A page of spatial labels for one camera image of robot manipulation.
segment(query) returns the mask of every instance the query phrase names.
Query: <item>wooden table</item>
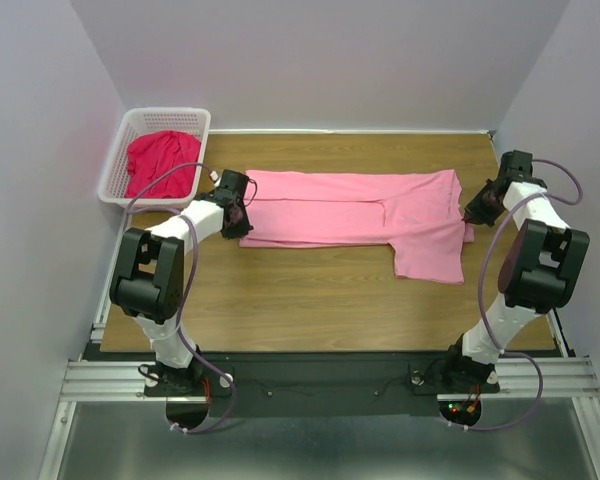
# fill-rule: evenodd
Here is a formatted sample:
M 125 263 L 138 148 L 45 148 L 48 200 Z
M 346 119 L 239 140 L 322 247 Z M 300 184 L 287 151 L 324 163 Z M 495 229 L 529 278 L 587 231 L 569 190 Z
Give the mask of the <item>wooden table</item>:
M 427 173 L 454 168 L 464 189 L 462 205 L 497 171 L 486 135 L 214 135 L 205 162 L 218 171 Z M 200 182 L 200 191 L 210 188 L 206 179 Z M 138 215 L 133 225 L 146 228 L 164 218 Z M 478 227 L 475 243 L 465 245 L 464 285 L 396 279 L 389 246 L 240 248 L 237 241 L 216 235 L 200 246 L 184 322 L 206 351 L 446 349 L 478 320 L 478 272 L 493 233 Z M 514 236 L 512 225 L 493 256 L 487 307 Z M 187 261 L 188 270 L 191 258 Z M 553 348 L 547 322 L 532 322 L 512 347 Z M 101 348 L 146 351 L 149 343 L 114 305 Z

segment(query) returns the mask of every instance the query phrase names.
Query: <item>red fabric in basket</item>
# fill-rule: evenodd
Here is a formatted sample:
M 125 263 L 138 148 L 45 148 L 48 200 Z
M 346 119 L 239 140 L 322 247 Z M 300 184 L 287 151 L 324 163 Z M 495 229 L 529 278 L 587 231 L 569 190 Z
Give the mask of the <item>red fabric in basket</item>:
M 165 130 L 136 138 L 127 148 L 127 172 L 131 181 L 125 197 L 133 198 L 173 167 L 196 162 L 200 140 L 184 132 Z M 145 193 L 142 198 L 182 198 L 191 193 L 199 167 L 182 168 Z

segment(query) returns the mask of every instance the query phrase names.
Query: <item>white laundry basket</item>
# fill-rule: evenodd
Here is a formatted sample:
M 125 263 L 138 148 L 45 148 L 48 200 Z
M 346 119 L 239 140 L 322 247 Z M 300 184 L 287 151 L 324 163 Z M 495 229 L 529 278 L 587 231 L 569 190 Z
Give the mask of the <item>white laundry basket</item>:
M 109 156 L 105 164 L 104 174 L 98 186 L 98 197 L 102 202 L 115 203 L 122 207 L 129 204 L 130 198 L 124 196 L 131 177 L 127 173 L 127 148 L 141 135 L 162 130 L 186 132 L 196 137 L 202 145 L 198 162 L 204 161 L 207 148 L 207 137 L 211 114 L 202 108 L 134 108 L 129 110 L 120 124 Z M 134 206 L 168 205 L 186 206 L 196 194 L 202 169 L 196 169 L 191 193 L 184 198 L 147 198 L 138 200 Z

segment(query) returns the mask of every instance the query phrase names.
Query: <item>pink cloth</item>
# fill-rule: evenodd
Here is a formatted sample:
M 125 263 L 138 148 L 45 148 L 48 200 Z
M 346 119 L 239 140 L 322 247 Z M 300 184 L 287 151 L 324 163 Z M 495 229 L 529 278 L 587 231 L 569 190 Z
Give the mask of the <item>pink cloth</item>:
M 258 194 L 243 247 L 389 244 L 397 277 L 462 283 L 460 255 L 473 230 L 458 210 L 454 170 L 431 174 L 305 174 L 251 170 Z M 251 198 L 250 187 L 246 198 Z
M 200 140 L 184 132 L 165 130 L 136 138 L 127 148 L 127 171 L 131 181 L 125 197 L 133 198 L 147 185 L 185 162 L 196 162 Z M 142 198 L 182 198 L 191 193 L 200 168 L 185 167 L 173 172 Z

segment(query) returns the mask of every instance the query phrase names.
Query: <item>white wall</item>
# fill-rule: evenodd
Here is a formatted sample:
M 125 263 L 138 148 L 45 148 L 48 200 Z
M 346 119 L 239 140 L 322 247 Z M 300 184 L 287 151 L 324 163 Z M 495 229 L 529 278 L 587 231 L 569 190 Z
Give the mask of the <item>white wall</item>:
M 215 128 L 496 128 L 568 0 L 72 0 L 127 107 Z
M 119 213 L 95 185 L 122 103 L 67 0 L 0 0 L 0 480 L 37 477 Z
M 585 199 L 558 210 L 591 245 L 571 303 L 567 338 L 590 354 L 600 379 L 600 0 L 572 0 L 495 137 L 499 152 L 527 150 L 568 166 Z M 549 188 L 575 195 L 560 173 L 538 167 Z

